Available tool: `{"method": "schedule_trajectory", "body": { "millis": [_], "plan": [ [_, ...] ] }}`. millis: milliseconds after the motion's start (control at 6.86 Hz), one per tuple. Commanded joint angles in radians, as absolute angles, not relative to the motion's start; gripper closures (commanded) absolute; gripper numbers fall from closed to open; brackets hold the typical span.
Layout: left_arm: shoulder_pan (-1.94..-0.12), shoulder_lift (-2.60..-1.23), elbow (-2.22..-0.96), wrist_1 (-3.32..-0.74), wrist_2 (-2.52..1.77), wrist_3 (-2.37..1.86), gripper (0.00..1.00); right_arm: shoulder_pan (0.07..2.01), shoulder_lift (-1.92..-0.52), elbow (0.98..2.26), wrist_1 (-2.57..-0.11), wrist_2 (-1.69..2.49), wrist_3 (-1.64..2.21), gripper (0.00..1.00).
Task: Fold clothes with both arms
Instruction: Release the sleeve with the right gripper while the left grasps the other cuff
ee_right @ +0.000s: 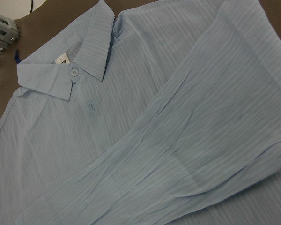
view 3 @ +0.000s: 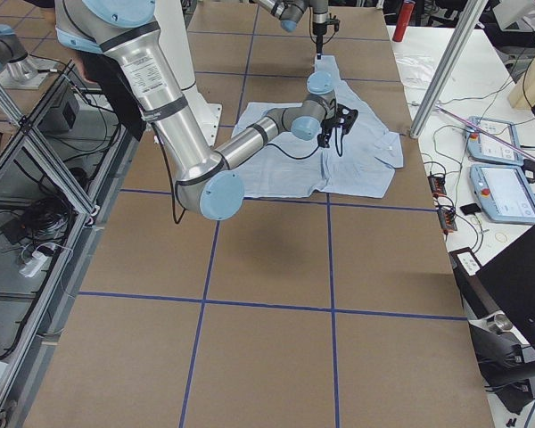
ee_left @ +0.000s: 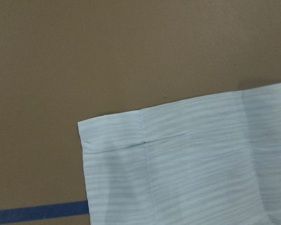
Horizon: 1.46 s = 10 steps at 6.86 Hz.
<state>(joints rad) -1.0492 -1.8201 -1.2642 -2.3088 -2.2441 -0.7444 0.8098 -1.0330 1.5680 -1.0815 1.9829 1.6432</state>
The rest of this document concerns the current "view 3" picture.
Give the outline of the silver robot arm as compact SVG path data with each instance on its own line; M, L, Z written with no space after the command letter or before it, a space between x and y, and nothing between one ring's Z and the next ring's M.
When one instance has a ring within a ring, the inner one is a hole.
M324 35L331 23L327 0L257 0L259 7L270 13L280 21L281 27L287 32L293 32L305 12L310 12L311 29L315 36L316 59L323 55Z
M298 107L275 108L218 148L212 148L175 74L192 61L179 2L58 1L57 37L62 45L113 59L122 69L144 120L176 164L179 204L212 220L241 207L244 183L234 169L284 132L310 140L332 126L338 103L331 76L318 71Z

